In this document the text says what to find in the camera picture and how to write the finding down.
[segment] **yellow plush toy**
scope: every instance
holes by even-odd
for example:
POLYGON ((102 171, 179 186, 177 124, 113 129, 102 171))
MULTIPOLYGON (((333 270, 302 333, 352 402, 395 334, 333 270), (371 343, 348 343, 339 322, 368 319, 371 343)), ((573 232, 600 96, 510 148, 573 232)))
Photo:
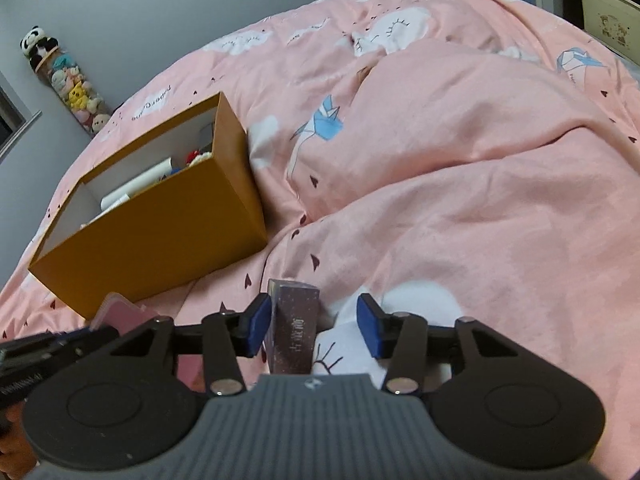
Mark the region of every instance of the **yellow plush toy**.
POLYGON ((82 83, 78 83, 74 86, 73 90, 69 92, 69 104, 73 110, 84 110, 86 104, 89 102, 89 98, 82 88, 82 83))

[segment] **white stuffed toy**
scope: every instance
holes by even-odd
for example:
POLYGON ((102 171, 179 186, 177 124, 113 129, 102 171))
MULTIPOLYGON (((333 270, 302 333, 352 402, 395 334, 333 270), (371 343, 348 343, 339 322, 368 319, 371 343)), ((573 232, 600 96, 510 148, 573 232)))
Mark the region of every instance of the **white stuffed toy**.
POLYGON ((66 84, 66 74, 64 70, 56 70, 51 76, 51 86, 60 93, 66 84))
POLYGON ((93 99, 89 99, 86 104, 86 109, 90 114, 98 113, 98 106, 104 101, 100 96, 96 96, 93 99))
POLYGON ((98 133, 104 128, 104 125, 111 119, 107 114, 98 114, 94 117, 94 123, 91 126, 91 130, 94 134, 98 133))

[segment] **orange box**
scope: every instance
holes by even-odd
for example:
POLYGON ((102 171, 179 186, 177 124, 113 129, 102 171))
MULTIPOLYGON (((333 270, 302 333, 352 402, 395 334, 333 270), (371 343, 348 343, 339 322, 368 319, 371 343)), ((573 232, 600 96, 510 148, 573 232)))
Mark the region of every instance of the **orange box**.
POLYGON ((156 126, 82 177, 40 242, 30 271, 90 319, 110 292, 139 301, 242 260, 266 243, 246 133, 224 94, 218 94, 156 126), (210 158, 96 219, 105 195, 168 157, 186 160, 211 141, 210 158))

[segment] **gray wall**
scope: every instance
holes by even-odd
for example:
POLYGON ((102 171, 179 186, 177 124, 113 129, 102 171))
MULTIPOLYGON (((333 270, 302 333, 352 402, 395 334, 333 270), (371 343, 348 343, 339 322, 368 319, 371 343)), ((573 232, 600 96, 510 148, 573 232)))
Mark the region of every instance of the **gray wall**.
POLYGON ((116 106, 191 50, 314 0, 0 0, 0 84, 43 116, 0 163, 0 286, 33 237, 88 136, 42 85, 19 42, 33 25, 57 37, 116 106))
POLYGON ((40 225, 58 181, 89 137, 57 96, 41 84, 20 50, 13 5, 0 0, 0 84, 27 118, 42 116, 0 162, 0 287, 40 225))
POLYGON ((7 1, 15 3, 20 38, 33 25, 43 27, 73 54, 108 104, 118 105, 191 50, 314 0, 7 1))

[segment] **pink case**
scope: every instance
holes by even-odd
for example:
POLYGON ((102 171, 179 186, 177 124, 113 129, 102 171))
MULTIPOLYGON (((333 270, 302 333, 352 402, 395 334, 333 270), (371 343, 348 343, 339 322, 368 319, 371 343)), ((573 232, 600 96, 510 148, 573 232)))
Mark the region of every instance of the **pink case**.
MULTIPOLYGON (((120 335, 125 335, 156 316, 159 314, 152 308, 147 308, 144 305, 137 306, 124 296, 112 292, 102 302, 89 327, 91 330, 95 330, 99 326, 107 324, 113 326, 120 335)), ((181 355, 178 357, 176 376, 188 387, 192 388, 201 370, 202 356, 181 355)))

